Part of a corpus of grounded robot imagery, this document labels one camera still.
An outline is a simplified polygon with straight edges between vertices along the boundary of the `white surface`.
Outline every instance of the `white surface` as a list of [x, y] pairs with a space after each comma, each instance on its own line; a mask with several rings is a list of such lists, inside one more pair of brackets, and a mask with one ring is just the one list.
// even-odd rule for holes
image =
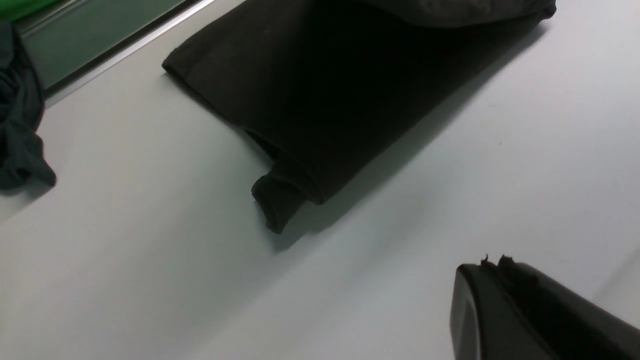
[[640, 324], [640, 3], [562, 1], [276, 256], [269, 164], [160, 67], [238, 2], [49, 109], [57, 187], [0, 202], [0, 359], [451, 359], [454, 271], [503, 253]]

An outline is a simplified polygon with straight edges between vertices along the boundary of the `black fabric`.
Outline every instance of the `black fabric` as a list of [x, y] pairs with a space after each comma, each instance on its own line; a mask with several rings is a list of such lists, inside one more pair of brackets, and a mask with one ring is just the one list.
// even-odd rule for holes
[[515, 19], [549, 7], [548, 0], [360, 0], [420, 26], [459, 28]]
[[461, 304], [469, 301], [484, 360], [640, 359], [638, 329], [529, 265], [507, 257], [498, 265], [486, 260], [480, 266], [461, 265], [456, 289], [462, 288], [461, 282], [472, 295], [454, 292], [451, 317], [456, 321], [451, 329], [459, 360], [465, 359], [463, 349], [475, 345], [458, 330], [460, 318], [469, 315]]
[[43, 111], [33, 65], [12, 24], [0, 21], [0, 189], [23, 185], [30, 176], [56, 184], [56, 174], [43, 159], [42, 139], [35, 134]]
[[354, 0], [247, 0], [163, 67], [275, 162], [252, 193], [280, 233], [322, 204], [455, 89], [555, 12], [459, 29]]

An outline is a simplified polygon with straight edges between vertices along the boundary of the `crumpled fabric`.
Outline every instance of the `crumpled fabric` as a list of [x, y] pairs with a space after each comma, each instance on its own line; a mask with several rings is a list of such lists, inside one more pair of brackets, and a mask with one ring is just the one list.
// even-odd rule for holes
[[35, 134], [44, 112], [44, 97], [13, 25], [0, 20], [0, 189], [23, 185], [31, 176], [49, 186], [56, 174], [43, 158]]
[[331, 199], [556, 10], [545, 0], [513, 19], [439, 28], [367, 1], [247, 0], [163, 63], [273, 159], [252, 195], [274, 233], [304, 202]]

